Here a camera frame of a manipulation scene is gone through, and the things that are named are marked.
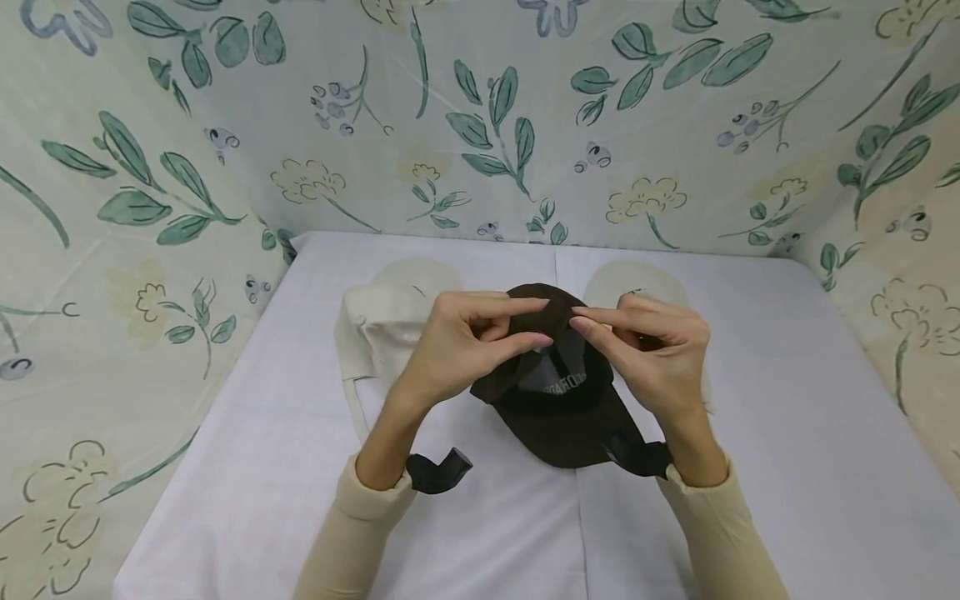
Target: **floral backdrop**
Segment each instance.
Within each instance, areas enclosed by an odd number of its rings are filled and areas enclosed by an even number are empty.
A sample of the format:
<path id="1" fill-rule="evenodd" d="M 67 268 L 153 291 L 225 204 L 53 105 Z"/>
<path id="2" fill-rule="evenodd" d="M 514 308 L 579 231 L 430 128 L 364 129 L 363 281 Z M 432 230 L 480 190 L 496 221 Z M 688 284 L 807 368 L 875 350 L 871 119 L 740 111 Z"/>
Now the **floral backdrop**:
<path id="1" fill-rule="evenodd" d="M 308 229 L 800 260 L 960 494 L 960 0 L 0 10 L 0 598 L 106 597 Z"/>

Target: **baseball cap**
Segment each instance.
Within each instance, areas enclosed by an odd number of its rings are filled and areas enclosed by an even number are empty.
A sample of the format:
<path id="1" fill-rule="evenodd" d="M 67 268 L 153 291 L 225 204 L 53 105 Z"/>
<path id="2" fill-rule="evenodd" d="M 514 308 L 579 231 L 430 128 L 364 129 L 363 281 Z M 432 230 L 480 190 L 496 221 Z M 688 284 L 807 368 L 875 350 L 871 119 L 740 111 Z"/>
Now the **baseball cap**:
<path id="1" fill-rule="evenodd" d="M 376 377 L 389 389 L 413 353 L 433 301 L 461 289 L 447 265 L 429 258 L 392 262 L 373 280 L 344 293 L 333 338 L 340 359 L 344 395 L 361 441 L 370 428 L 356 393 L 357 379 Z"/>
<path id="2" fill-rule="evenodd" d="M 684 285 L 675 277 L 663 269 L 635 260 L 618 260 L 598 269 L 587 284 L 584 301 L 599 308 L 616 308 L 620 296 L 624 294 L 690 307 Z M 700 388 L 704 406 L 713 414 L 716 409 L 710 398 L 710 381 L 706 367 Z"/>
<path id="3" fill-rule="evenodd" d="M 520 442 L 547 465 L 581 468 L 611 458 L 606 444 L 643 438 L 613 388 L 610 362 L 569 322 L 584 304 L 559 288 L 529 283 L 511 298 L 546 298 L 541 312 L 511 317 L 508 334 L 537 331 L 547 348 L 525 352 L 477 379 L 470 393 L 490 404 Z"/>

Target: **white hat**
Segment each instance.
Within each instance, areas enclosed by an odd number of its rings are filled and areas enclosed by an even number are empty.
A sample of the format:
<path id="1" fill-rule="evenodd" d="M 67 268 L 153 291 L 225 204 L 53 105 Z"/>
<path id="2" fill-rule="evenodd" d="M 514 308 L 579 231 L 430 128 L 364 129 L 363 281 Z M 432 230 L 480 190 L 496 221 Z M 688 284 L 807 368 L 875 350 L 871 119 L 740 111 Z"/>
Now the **white hat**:
<path id="1" fill-rule="evenodd" d="M 661 302 L 690 307 L 684 286 L 672 275 L 643 262 L 621 260 L 604 265 L 587 285 L 584 303 L 587 306 L 616 308 L 624 294 L 646 296 Z M 701 395 L 707 410 L 715 410 L 710 401 L 710 382 L 704 368 Z"/>
<path id="2" fill-rule="evenodd" d="M 433 301 L 450 290 L 460 290 L 453 269 L 429 258 L 404 258 L 384 267 L 371 283 L 344 293 L 333 338 L 344 394 L 361 441 L 369 427 L 356 380 L 376 377 L 389 389 L 410 360 Z"/>

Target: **black strap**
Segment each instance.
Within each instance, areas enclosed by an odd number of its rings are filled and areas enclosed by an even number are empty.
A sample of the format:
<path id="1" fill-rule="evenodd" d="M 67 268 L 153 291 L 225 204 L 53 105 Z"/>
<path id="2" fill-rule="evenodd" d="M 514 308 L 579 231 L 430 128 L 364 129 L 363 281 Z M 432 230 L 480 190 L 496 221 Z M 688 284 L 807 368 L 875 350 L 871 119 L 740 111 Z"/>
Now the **black strap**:
<path id="1" fill-rule="evenodd" d="M 641 477 L 656 475 L 666 479 L 666 468 L 673 462 L 673 456 L 663 442 L 634 444 L 615 433 L 602 446 L 618 467 Z"/>
<path id="2" fill-rule="evenodd" d="M 434 494 L 452 490 L 472 468 L 473 463 L 457 448 L 450 448 L 439 465 L 420 454 L 407 457 L 407 472 L 417 492 Z"/>

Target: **beige sleeve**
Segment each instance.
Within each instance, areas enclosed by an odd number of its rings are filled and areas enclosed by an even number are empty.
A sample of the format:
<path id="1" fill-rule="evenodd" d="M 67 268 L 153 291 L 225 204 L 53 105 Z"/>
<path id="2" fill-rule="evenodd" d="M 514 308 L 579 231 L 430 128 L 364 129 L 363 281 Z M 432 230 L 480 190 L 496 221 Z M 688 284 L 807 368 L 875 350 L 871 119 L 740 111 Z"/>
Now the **beige sleeve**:
<path id="1" fill-rule="evenodd" d="M 729 460 L 728 470 L 727 481 L 715 488 L 690 488 L 673 465 L 667 480 L 657 480 L 684 530 L 701 594 L 704 600 L 787 599 Z"/>
<path id="2" fill-rule="evenodd" d="M 294 600 L 366 598 L 383 558 L 383 548 L 414 497 L 410 475 L 392 490 L 365 488 L 356 475 L 356 455 L 340 475 L 333 505 L 307 556 Z"/>

